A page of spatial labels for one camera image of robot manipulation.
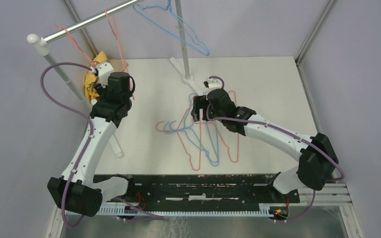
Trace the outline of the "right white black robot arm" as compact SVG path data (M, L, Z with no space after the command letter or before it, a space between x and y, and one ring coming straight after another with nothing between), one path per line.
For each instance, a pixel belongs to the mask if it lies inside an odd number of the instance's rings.
M191 115L194 121L219 121L230 132L265 142L298 162L269 182L266 194L272 202L280 202L299 188L322 190L338 168L338 159L326 135L309 136L271 123L252 109L236 106L224 89L194 96Z

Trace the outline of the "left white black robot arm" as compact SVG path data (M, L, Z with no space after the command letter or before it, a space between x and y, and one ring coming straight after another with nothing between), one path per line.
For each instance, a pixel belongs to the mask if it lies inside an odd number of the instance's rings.
M125 202L135 198L136 188L125 178L93 181L103 151L132 107L134 90L134 79L126 72L112 72L106 86L96 85L99 99L89 116L92 124L71 163L59 178L51 177L47 184L58 208L93 217L102 203L116 196Z

